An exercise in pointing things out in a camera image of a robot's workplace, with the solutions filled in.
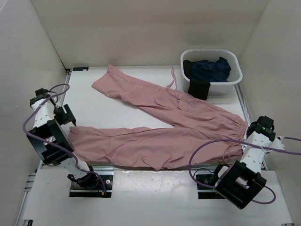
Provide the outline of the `pink trousers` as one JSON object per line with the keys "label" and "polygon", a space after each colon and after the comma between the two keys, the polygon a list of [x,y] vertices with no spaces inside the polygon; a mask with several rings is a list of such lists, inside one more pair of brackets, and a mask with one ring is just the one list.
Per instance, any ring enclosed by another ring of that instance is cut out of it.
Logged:
{"label": "pink trousers", "polygon": [[207,101],[126,75],[112,65],[92,87],[138,107],[169,128],[72,127],[68,138],[83,161],[162,170],[242,154],[239,141],[245,136],[247,123]]}

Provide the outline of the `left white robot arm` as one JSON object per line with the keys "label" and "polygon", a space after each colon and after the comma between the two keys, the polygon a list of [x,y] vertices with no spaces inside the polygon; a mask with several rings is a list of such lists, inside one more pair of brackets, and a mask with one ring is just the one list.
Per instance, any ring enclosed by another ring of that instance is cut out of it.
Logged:
{"label": "left white robot arm", "polygon": [[59,166],[67,171],[67,178],[83,188],[95,188],[99,184],[99,177],[93,168],[80,160],[74,153],[74,148],[62,129],[62,125],[72,123],[76,119],[68,105],[58,106],[51,94],[52,90],[41,88],[35,91],[36,97],[30,100],[30,107],[34,110],[34,125],[23,130],[28,140],[44,164]]}

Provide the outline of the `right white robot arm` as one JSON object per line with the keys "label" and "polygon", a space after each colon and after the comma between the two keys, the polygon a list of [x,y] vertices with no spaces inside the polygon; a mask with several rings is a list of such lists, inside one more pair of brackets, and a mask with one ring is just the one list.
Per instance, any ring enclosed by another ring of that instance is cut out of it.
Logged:
{"label": "right white robot arm", "polygon": [[260,116],[246,131],[246,146],[241,160],[231,166],[219,165],[211,176],[215,190],[239,209],[245,208],[265,187],[261,165],[267,148],[278,147],[274,120]]}

